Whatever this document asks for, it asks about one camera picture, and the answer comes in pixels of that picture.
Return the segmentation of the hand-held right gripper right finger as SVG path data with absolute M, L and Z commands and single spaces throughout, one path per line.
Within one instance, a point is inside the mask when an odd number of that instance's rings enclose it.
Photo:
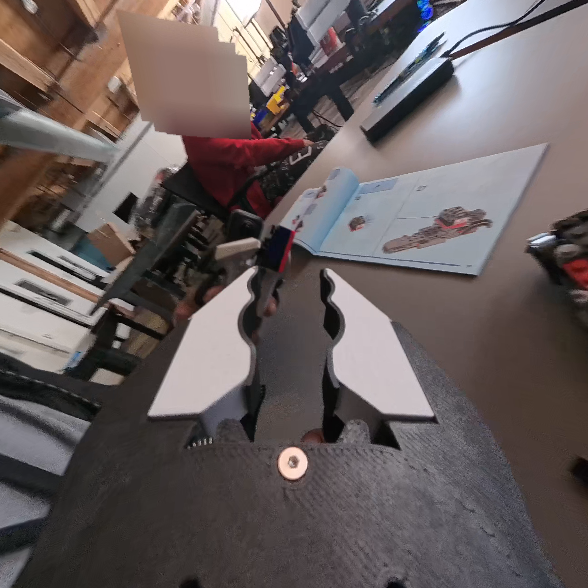
M 392 422 L 434 423 L 392 320 L 334 270 L 323 269 L 319 281 L 331 338 L 322 378 L 325 440 L 335 442 L 357 420 L 373 443 L 396 443 Z

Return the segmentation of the blue snack wrapper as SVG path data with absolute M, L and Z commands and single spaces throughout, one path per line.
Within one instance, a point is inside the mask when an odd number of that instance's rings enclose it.
M 397 90 L 402 84 L 404 84 L 409 77 L 411 77 L 418 69 L 420 69 L 425 63 L 431 60 L 440 48 L 442 48 L 446 41 L 443 40 L 445 33 L 434 38 L 426 47 L 415 57 L 415 59 L 403 69 L 397 77 L 389 82 L 381 92 L 379 92 L 373 99 L 372 104 L 375 107 L 379 105 L 390 96 L 395 90 Z

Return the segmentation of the red black toy brick assembly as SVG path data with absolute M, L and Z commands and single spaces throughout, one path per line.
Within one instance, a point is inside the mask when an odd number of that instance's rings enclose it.
M 283 273 L 289 261 L 294 239 L 294 231 L 275 225 L 262 245 L 259 265 L 276 273 Z

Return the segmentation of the black monitor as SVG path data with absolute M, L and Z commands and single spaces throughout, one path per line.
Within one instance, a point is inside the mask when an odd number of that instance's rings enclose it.
M 134 193 L 129 192 L 123 201 L 118 205 L 118 207 L 113 211 L 114 216 L 117 217 L 121 222 L 129 224 L 130 217 L 135 210 L 138 200 L 138 197 Z

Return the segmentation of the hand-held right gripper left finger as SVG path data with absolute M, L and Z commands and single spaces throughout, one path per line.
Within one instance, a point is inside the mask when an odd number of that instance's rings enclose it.
M 260 277 L 258 267 L 247 269 L 190 318 L 149 420 L 195 420 L 207 437 L 235 420 L 254 441 L 263 400 L 252 341 L 262 318 Z

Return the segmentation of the toy brick instruction booklet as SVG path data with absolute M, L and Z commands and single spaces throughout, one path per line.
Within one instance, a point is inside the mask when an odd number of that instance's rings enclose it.
M 360 182 L 331 170 L 281 226 L 314 256 L 479 276 L 548 151 L 548 143 Z

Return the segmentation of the grey toy brick car model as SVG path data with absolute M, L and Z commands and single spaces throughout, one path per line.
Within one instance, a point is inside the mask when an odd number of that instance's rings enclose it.
M 587 325 L 587 210 L 561 219 L 527 239 L 526 253 L 563 288 L 579 320 Z

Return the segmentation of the silver ventilation duct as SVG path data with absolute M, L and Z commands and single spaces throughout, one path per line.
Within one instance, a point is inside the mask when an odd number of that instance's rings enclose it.
M 109 163 L 117 146 L 24 107 L 1 91 L 1 145 Z

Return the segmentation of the grey desk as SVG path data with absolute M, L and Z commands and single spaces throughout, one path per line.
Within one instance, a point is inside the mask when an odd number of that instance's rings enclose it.
M 480 277 L 334 262 L 406 327 L 467 394 L 510 461 L 541 544 L 568 587 L 587 587 L 587 489 L 565 471 L 587 454 L 587 331 L 524 253 L 525 238 L 587 207 L 587 5 L 457 59 L 456 74 L 370 146 L 374 93 L 426 40 L 455 42 L 534 1 L 468 1 L 422 33 L 272 215 L 336 165 L 362 180 L 548 143 L 540 169 Z

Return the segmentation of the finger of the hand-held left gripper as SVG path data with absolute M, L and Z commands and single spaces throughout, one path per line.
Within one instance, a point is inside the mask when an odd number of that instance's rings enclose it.
M 215 261 L 227 263 L 231 260 L 247 261 L 255 257 L 261 248 L 261 241 L 255 238 L 245 238 L 226 242 L 215 249 Z
M 256 303 L 256 316 L 263 318 L 277 312 L 279 305 L 279 287 L 282 284 L 282 273 L 277 271 L 261 271 L 259 296 Z

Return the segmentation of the black case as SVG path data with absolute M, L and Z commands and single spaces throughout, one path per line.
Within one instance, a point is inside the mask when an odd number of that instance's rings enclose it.
M 360 129 L 370 143 L 376 143 L 403 121 L 454 74 L 451 58 L 434 58 L 421 66 L 393 90 L 382 92 Z

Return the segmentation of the person's left hand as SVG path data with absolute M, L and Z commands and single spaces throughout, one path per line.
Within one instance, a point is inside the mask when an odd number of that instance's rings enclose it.
M 194 313 L 215 298 L 223 289 L 224 286 L 216 285 L 202 292 L 195 286 L 188 287 L 184 298 L 175 307 L 172 321 L 173 326 L 179 327 L 184 324 Z

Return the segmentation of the cardboard box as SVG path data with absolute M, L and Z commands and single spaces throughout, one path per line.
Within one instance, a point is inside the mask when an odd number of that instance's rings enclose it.
M 129 240 L 113 223 L 103 224 L 89 232 L 86 237 L 111 267 L 116 267 L 135 255 L 135 249 Z

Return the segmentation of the grey metal table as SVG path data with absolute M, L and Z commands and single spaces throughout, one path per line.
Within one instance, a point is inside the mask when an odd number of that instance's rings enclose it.
M 159 261 L 181 245 L 198 214 L 199 211 L 194 204 L 174 197 L 171 207 L 158 225 L 155 236 L 146 240 L 126 269 L 106 288 L 89 314 L 94 315 L 100 307 L 114 299 L 156 312 L 158 306 L 138 296 L 133 292 L 133 287 L 147 277 L 147 273 L 153 270 Z

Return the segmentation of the person's black jacket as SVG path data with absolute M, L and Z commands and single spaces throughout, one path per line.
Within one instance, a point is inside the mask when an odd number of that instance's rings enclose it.
M 1 396 L 54 409 L 90 422 L 113 386 L 88 382 L 62 373 L 35 369 L 1 354 Z

